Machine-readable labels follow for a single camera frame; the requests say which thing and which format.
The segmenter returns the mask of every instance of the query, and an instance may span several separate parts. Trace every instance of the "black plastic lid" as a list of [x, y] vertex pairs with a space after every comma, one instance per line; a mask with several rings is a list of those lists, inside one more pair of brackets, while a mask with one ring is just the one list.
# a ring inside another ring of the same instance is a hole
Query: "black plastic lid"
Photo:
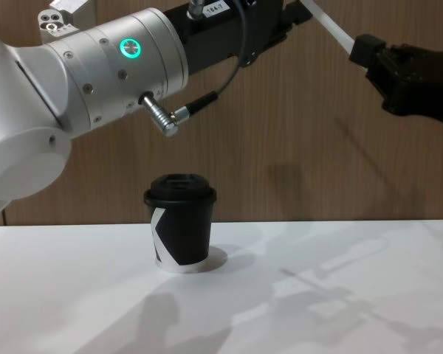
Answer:
[[150, 205], [158, 202], [190, 202], [206, 200], [214, 203], [216, 192], [210, 188], [208, 181], [199, 175], [177, 174], [159, 177], [151, 184], [151, 189], [145, 194], [145, 202]]

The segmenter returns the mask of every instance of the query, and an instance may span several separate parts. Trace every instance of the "black cable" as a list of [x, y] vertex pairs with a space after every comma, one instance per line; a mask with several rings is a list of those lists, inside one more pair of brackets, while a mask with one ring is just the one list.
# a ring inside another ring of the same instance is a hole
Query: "black cable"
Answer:
[[239, 17], [241, 18], [241, 30], [243, 32], [242, 35], [243, 38], [241, 39], [241, 49], [238, 56], [238, 63], [236, 64], [236, 67], [233, 70], [232, 74], [228, 77], [227, 81], [225, 81], [225, 83], [221, 86], [221, 88], [216, 92], [218, 95], [222, 94], [223, 91], [227, 89], [227, 87], [231, 84], [233, 79], [238, 74], [239, 69], [243, 65], [244, 53], [246, 52], [246, 45], [248, 39], [248, 24], [246, 20], [246, 14], [244, 13], [244, 8], [240, 0], [233, 0], [233, 3], [238, 9]]
[[238, 62], [236, 63], [236, 66], [231, 73], [231, 75], [227, 78], [227, 80], [224, 82], [224, 84], [219, 88], [218, 91], [212, 91], [209, 94], [206, 94], [203, 97], [200, 97], [199, 99], [188, 103], [185, 105], [190, 112], [190, 115], [193, 116], [194, 114], [200, 112], [201, 110], [208, 107], [211, 103], [215, 102], [220, 94], [222, 94], [227, 87], [232, 83], [233, 79], [238, 74], [239, 69], [243, 65], [244, 61], [244, 54], [246, 52], [247, 47], [247, 39], [248, 39], [248, 25], [246, 20], [246, 13], [244, 12], [243, 5], [241, 4], [240, 0], [232, 0], [234, 5], [236, 6], [236, 9], [238, 10], [239, 17], [241, 19], [241, 30], [242, 30], [242, 39], [241, 39], [241, 48], [238, 55]]

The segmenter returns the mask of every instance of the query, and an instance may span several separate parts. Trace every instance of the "cup lid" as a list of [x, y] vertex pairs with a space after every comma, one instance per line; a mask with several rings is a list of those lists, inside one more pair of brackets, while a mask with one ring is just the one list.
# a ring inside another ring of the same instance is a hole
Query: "cup lid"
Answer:
[[145, 199], [152, 201], [195, 201], [216, 195], [208, 181], [196, 174], [174, 174], [159, 177], [151, 184]]

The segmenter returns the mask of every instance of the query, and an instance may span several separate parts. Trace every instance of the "white stripe on cup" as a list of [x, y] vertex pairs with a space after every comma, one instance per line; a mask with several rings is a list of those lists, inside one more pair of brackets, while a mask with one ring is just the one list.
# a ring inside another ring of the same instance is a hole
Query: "white stripe on cup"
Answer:
[[161, 241], [161, 237], [159, 237], [159, 234], [156, 231], [157, 224], [161, 220], [164, 213], [165, 213], [165, 209], [156, 208], [154, 210], [153, 218], [151, 219], [151, 229], [153, 231], [154, 246], [156, 247], [157, 254], [159, 255], [159, 258], [161, 259], [162, 264], [167, 265], [170, 268], [179, 267], [178, 262], [176, 262], [176, 260], [172, 257], [172, 255], [166, 249], [166, 247], [164, 246], [164, 243], [162, 243], [162, 241]]

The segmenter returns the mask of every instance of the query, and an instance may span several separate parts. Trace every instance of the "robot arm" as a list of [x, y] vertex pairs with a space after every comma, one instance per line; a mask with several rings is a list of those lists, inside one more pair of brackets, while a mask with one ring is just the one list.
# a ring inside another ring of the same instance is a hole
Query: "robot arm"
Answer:
[[165, 135], [176, 133], [218, 92], [174, 114], [158, 101], [230, 56], [251, 65], [311, 17], [301, 5], [284, 9], [283, 0], [207, 3], [191, 0], [166, 14], [147, 9], [81, 32], [77, 26], [95, 22], [93, 1], [57, 0], [39, 15], [44, 45], [0, 41], [0, 211], [54, 182], [72, 139], [116, 119], [146, 108]]

